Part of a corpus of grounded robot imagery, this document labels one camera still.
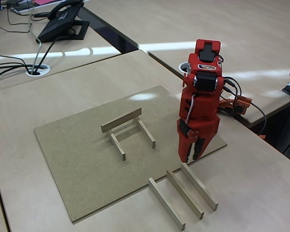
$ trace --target wooden stick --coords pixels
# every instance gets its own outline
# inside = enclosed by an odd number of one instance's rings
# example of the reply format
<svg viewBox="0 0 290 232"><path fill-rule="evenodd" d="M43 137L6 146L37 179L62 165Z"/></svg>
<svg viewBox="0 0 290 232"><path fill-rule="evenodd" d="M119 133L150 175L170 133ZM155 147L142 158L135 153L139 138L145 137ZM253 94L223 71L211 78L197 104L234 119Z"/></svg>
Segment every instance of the wooden stick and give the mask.
<svg viewBox="0 0 290 232"><path fill-rule="evenodd" d="M139 117L136 117L133 119L133 121L136 123L136 125L139 127L141 132L143 133L144 137L147 139L147 141L152 145L152 148L156 147L156 140L154 137L151 135L149 130L146 128L144 123L140 120Z"/></svg>
<svg viewBox="0 0 290 232"><path fill-rule="evenodd" d="M117 153L120 155L122 160L125 161L126 160L126 153L121 148L121 145L119 144L119 141L117 140L114 133L111 130L107 131L106 133L107 133L108 137L110 138L110 140L112 141L113 145L115 146Z"/></svg>
<svg viewBox="0 0 290 232"><path fill-rule="evenodd" d="M142 114L142 108L139 108L139 109L134 110L132 112L129 112L127 114L121 115L110 122L102 124L101 131L103 133L110 131L111 129L118 127L119 125L121 125L129 120L132 120L135 117L140 116L141 114Z"/></svg>
<svg viewBox="0 0 290 232"><path fill-rule="evenodd" d="M174 188L177 190L179 195L185 200L187 205L190 207L190 209L194 212L194 214L199 218L202 219L204 215L204 210L199 206L198 203L191 197L189 192L185 189L183 184L177 179L177 177L174 175L172 171L167 170L166 171L166 177L171 182L171 184L174 186Z"/></svg>
<svg viewBox="0 0 290 232"><path fill-rule="evenodd" d="M191 182L191 184L197 189L204 200L209 204L209 206L215 211L218 207L218 203L210 196L205 185L197 178L197 176L192 172L192 170L185 164L181 163L180 169L186 176L186 178Z"/></svg>
<svg viewBox="0 0 290 232"><path fill-rule="evenodd" d="M168 211L169 215L172 217L177 226L183 231L185 229L186 224L180 220L180 218L177 216L177 214L174 212L171 206L167 203L165 197L163 196L162 192L160 191L159 187L157 186L153 178L149 178L148 185L150 189L154 192L158 200L161 202L163 207L166 209L166 211Z"/></svg>

